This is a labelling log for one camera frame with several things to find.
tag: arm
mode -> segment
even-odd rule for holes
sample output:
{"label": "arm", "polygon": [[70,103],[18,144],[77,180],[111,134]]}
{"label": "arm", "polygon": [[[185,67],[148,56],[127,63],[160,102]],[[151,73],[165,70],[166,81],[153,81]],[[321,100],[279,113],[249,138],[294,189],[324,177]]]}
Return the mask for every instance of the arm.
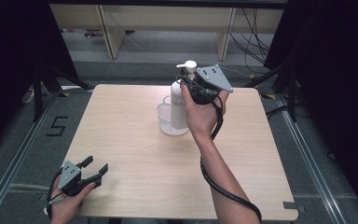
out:
{"label": "arm", "polygon": [[[182,94],[186,104],[187,125],[200,149],[202,162],[210,178],[223,189],[249,201],[234,174],[231,173],[221,157],[211,137],[211,132],[217,122],[217,115],[211,104],[197,105],[191,98],[186,85],[182,85]],[[223,113],[226,110],[227,91],[221,91]],[[211,189],[214,209],[221,223],[259,223],[257,215],[250,208],[236,203],[219,192]]]}
{"label": "arm", "polygon": [[[54,182],[54,190],[51,196],[54,197],[61,193],[58,189],[60,176]],[[50,224],[68,224],[75,217],[76,212],[84,198],[94,189],[95,183],[91,183],[83,188],[75,197],[66,196],[62,201],[51,205]]]}

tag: black tape marking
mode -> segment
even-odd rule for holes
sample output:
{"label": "black tape marking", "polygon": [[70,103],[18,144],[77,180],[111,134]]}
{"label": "black tape marking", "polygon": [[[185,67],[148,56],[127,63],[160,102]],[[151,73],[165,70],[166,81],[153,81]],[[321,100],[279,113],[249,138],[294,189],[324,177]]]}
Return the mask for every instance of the black tape marking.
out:
{"label": "black tape marking", "polygon": [[54,122],[51,124],[50,128],[58,128],[58,129],[61,129],[61,131],[60,131],[60,133],[48,133],[48,134],[46,134],[47,137],[60,137],[60,136],[62,136],[63,130],[65,130],[66,126],[55,125],[55,123],[57,122],[57,119],[68,119],[68,116],[57,116],[54,119]]}
{"label": "black tape marking", "polygon": [[297,209],[297,204],[290,203],[290,202],[283,202],[283,208],[284,209]]}

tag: gray carpet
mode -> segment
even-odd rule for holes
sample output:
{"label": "gray carpet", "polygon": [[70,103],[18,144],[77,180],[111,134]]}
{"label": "gray carpet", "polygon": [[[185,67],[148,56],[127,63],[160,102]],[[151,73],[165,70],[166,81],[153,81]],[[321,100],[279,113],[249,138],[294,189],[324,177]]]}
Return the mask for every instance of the gray carpet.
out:
{"label": "gray carpet", "polygon": [[[175,64],[166,63],[75,63],[75,66],[80,79],[91,85],[101,83],[171,85],[178,73]],[[224,67],[245,74],[244,76],[237,72],[224,70],[234,87],[250,82],[246,76],[254,74],[245,66]],[[261,67],[252,67],[252,70],[267,71]],[[61,83],[62,85],[73,85],[66,80],[61,80]],[[261,94],[272,93],[270,88],[272,83],[273,78],[259,85],[257,89]],[[42,212],[47,193],[46,188],[62,164],[90,96],[90,93],[70,93],[68,97],[59,97],[55,101],[26,160],[14,179],[13,188],[0,207],[0,223],[48,223],[48,217]],[[277,101],[273,99],[263,99],[262,103],[266,111],[278,107]],[[306,108],[297,107],[296,112],[298,114],[297,124],[312,149],[315,160],[320,165],[329,187],[337,197],[345,218],[349,223],[358,223],[358,200],[351,190],[351,186],[337,164],[327,158],[328,148],[312,120],[306,118],[308,115]],[[33,113],[33,104],[19,107],[18,112],[0,136],[2,141],[0,177],[29,130]],[[48,136],[48,134],[60,132],[58,129],[51,128],[51,124],[57,117],[67,117],[58,119],[56,122],[56,125],[65,126],[65,129],[61,136]],[[269,125],[299,209],[299,218],[294,223],[331,223],[321,197],[283,119],[282,112],[273,115],[269,120]],[[31,188],[26,189],[22,185],[31,186]],[[91,219],[91,223],[107,222],[106,218]],[[87,219],[79,217],[74,223],[87,223]]]}

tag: bottle cap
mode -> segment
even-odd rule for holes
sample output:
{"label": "bottle cap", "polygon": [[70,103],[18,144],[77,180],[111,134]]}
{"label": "bottle cap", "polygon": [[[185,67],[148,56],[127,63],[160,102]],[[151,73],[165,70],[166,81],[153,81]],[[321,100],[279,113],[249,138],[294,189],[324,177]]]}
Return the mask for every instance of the bottle cap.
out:
{"label": "bottle cap", "polygon": [[177,68],[185,67],[189,73],[194,73],[197,69],[197,63],[194,61],[186,61],[184,64],[176,65]]}

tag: human hand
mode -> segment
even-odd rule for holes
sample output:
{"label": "human hand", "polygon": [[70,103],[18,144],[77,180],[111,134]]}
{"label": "human hand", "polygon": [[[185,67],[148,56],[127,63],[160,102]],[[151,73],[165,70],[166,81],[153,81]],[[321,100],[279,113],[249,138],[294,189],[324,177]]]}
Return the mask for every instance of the human hand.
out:
{"label": "human hand", "polygon": [[[61,176],[58,176],[54,182],[54,190],[51,193],[51,198],[61,194],[65,196],[59,189]],[[61,201],[51,205],[51,224],[67,224],[76,215],[76,212],[84,198],[94,189],[95,183],[88,184],[75,197],[66,196]]]}
{"label": "human hand", "polygon": [[[197,105],[191,98],[190,91],[186,85],[181,85],[182,95],[186,106],[187,126],[190,129],[193,137],[196,139],[211,137],[213,127],[217,122],[216,109],[212,104]],[[228,91],[220,91],[219,97],[214,99],[217,106],[223,108],[223,114],[226,113],[226,100],[229,96]]]}

